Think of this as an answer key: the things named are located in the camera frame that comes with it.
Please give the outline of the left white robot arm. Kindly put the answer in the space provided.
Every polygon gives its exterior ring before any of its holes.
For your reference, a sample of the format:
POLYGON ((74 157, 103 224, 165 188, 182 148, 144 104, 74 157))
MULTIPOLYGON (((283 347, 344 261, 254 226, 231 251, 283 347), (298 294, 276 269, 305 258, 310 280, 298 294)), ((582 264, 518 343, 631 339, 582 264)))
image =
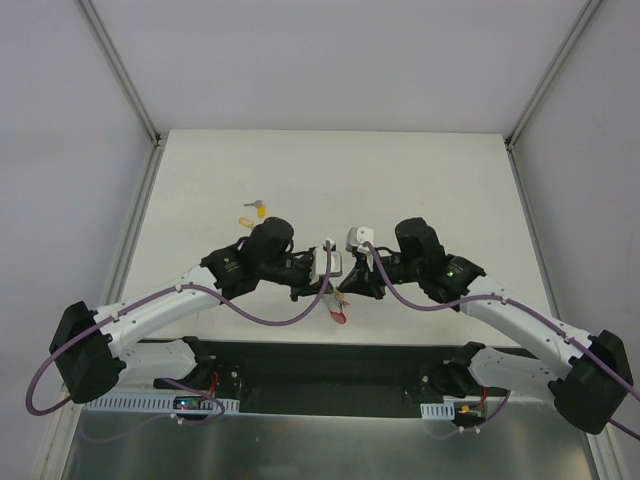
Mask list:
POLYGON ((331 239, 296 252, 293 236, 287 221, 270 217, 147 294, 94 309, 83 301, 68 306, 49 350, 71 401, 93 401, 146 366, 160 367, 162 376, 179 379, 188 388, 204 387, 212 367, 191 343, 174 342, 151 361, 136 344, 191 314, 221 305, 235 310, 234 299, 262 282, 288 287, 293 299, 310 296, 319 303, 331 290, 331 277, 342 272, 341 255, 331 239))

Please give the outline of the key with solid yellow tag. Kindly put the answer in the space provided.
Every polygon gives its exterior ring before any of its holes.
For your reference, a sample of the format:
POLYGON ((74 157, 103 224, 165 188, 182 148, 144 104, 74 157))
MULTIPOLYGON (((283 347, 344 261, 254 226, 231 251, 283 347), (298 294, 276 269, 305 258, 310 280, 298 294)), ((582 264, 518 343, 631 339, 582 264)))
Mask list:
POLYGON ((264 219, 267 217, 267 205, 262 200, 245 203, 244 207, 253 207, 256 210, 257 217, 260 219, 264 219))

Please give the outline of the red handled key organizer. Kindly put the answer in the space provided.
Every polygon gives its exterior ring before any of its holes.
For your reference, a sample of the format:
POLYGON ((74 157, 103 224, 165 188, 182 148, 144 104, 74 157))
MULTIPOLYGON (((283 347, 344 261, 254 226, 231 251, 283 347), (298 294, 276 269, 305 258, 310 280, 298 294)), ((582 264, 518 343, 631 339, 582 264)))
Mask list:
POLYGON ((337 289, 326 292, 323 295, 323 303, 328 311, 329 317, 336 324, 345 325, 347 323, 346 308, 349 303, 346 301, 343 293, 337 289))

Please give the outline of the key with yellow window tag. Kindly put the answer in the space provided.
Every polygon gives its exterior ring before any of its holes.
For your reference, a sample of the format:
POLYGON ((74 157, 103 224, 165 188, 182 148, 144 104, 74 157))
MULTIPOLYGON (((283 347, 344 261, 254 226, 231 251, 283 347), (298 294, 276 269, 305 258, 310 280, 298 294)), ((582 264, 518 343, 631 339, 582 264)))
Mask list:
POLYGON ((247 217, 240 217, 238 219, 238 223, 249 229, 253 229, 255 226, 255 222, 252 219, 249 219, 247 217))

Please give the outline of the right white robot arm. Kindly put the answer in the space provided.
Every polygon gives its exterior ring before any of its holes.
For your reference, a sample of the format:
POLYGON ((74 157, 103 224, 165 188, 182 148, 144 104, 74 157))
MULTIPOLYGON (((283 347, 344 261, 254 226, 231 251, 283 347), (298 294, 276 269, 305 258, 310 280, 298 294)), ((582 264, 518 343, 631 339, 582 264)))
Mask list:
POLYGON ((339 289, 400 303, 424 312, 450 308, 494 328, 527 351, 501 352, 466 344, 460 355, 431 373, 443 395, 463 397, 481 387, 517 392, 545 403, 571 425, 599 434, 627 396, 637 397, 623 341, 598 335, 540 313, 511 296, 483 268, 446 252, 436 231, 420 217, 395 227, 398 250, 377 247, 374 232, 353 227, 346 249, 355 265, 339 289))

